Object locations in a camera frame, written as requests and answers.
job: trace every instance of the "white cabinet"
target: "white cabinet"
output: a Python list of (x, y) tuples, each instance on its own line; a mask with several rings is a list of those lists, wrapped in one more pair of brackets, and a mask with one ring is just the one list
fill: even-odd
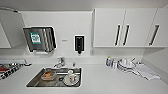
[(145, 47), (156, 10), (95, 9), (93, 47)]
[(168, 9), (158, 9), (152, 24), (146, 47), (168, 46)]
[(0, 10), (0, 48), (11, 48), (25, 42), (24, 22), (20, 13)]
[(127, 9), (120, 47), (144, 47), (157, 9)]
[(117, 47), (125, 9), (95, 9), (93, 47)]

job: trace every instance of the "white countertop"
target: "white countertop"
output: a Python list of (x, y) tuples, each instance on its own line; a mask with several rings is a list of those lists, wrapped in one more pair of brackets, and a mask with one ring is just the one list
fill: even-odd
[(146, 80), (132, 73), (113, 70), (105, 64), (78, 64), (82, 68), (80, 87), (26, 87), (44, 67), (53, 64), (33, 64), (0, 80), (0, 94), (168, 94), (162, 80)]

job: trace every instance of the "sink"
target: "sink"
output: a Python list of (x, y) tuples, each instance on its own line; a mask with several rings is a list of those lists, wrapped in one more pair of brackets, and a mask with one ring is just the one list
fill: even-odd
[[(72, 85), (67, 86), (63, 82), (64, 77), (68, 74), (69, 70), (73, 70), (73, 74), (79, 76), (79, 81)], [(53, 80), (42, 80), (41, 76), (47, 72), (51, 71), (52, 73), (56, 73), (56, 77)], [(81, 68), (43, 68), (26, 86), (27, 87), (79, 87), (81, 84)]]

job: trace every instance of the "black soap dispenser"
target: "black soap dispenser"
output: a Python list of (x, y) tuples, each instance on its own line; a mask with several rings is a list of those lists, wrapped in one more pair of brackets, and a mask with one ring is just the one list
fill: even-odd
[(84, 51), (84, 36), (75, 36), (75, 51), (78, 51), (79, 55)]

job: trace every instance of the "cabinet door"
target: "cabinet door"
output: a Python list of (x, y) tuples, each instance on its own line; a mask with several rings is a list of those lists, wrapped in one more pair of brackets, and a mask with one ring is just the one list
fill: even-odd
[(167, 47), (168, 9), (158, 9), (152, 24), (146, 47)]
[(120, 47), (145, 47), (157, 9), (126, 9)]
[(1, 23), (0, 23), (0, 48), (11, 48)]
[(125, 9), (95, 9), (93, 47), (117, 47)]
[(5, 36), (0, 37), (0, 40), (3, 40), (3, 44), (9, 44), (6, 46), (1, 44), (0, 48), (11, 48), (25, 42), (24, 22), (20, 13), (0, 10), (0, 23), (1, 33), (3, 32)]

